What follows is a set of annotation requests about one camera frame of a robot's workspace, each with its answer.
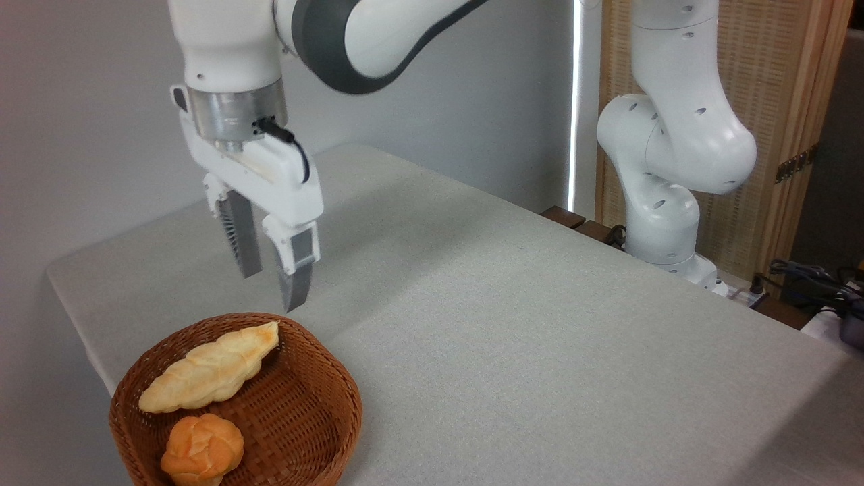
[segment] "table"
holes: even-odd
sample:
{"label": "table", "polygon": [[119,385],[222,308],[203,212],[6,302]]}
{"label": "table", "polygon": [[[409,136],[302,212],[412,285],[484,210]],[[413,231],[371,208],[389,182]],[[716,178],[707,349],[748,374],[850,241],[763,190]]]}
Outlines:
{"label": "table", "polygon": [[[864,483],[857,360],[378,150],[316,160],[323,260],[290,316],[363,396],[341,484]],[[242,280],[207,216],[48,269],[109,391],[184,326],[279,312],[273,265]]]}

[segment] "wooden block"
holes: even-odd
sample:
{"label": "wooden block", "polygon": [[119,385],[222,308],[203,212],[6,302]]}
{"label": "wooden block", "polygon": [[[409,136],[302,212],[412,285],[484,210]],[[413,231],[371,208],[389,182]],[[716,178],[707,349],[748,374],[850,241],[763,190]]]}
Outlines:
{"label": "wooden block", "polygon": [[605,245],[612,243],[612,229],[601,225],[597,221],[587,221],[585,224],[578,227],[576,231],[590,238],[594,238]]}
{"label": "wooden block", "polygon": [[755,310],[795,330],[801,330],[810,321],[809,315],[774,298],[764,299]]}
{"label": "wooden block", "polygon": [[585,222],[585,217],[576,213],[571,213],[567,209],[560,206],[553,206],[546,209],[540,215],[547,220],[554,221],[560,225],[564,225],[570,229],[576,229]]}

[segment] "power cord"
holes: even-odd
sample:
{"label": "power cord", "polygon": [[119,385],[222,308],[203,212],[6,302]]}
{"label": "power cord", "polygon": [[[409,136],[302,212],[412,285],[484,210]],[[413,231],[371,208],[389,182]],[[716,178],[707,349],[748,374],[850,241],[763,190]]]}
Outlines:
{"label": "power cord", "polygon": [[[771,275],[784,275],[790,278],[791,282],[782,285],[762,273],[757,273],[753,276],[751,291],[761,293],[764,291],[763,285],[768,284],[781,291],[787,291],[794,297],[812,305],[827,308],[825,310],[833,311],[840,318],[853,316],[864,319],[864,309],[862,309],[860,302],[856,302],[864,298],[864,293],[858,288],[832,278],[821,266],[802,265],[794,261],[775,259],[769,268]],[[799,283],[803,281],[813,284],[822,292],[814,294],[812,291],[801,289]]]}

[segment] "light strip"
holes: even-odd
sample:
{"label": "light strip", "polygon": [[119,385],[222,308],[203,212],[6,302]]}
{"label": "light strip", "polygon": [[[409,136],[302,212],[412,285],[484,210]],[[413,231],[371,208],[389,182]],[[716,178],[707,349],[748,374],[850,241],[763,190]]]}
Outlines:
{"label": "light strip", "polygon": [[570,155],[567,180],[567,210],[575,211],[576,205],[576,126],[579,121],[582,86],[582,2],[573,2],[573,98],[570,107]]}

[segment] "metal hinge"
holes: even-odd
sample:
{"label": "metal hinge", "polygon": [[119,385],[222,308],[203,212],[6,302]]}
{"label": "metal hinge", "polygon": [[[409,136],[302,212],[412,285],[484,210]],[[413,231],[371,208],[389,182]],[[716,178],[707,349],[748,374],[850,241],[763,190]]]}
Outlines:
{"label": "metal hinge", "polygon": [[793,158],[783,162],[777,167],[777,176],[774,178],[775,184],[780,184],[786,179],[794,176],[797,172],[801,172],[805,167],[812,164],[816,159],[816,154],[819,151],[819,143],[813,145],[809,149],[801,152]]}

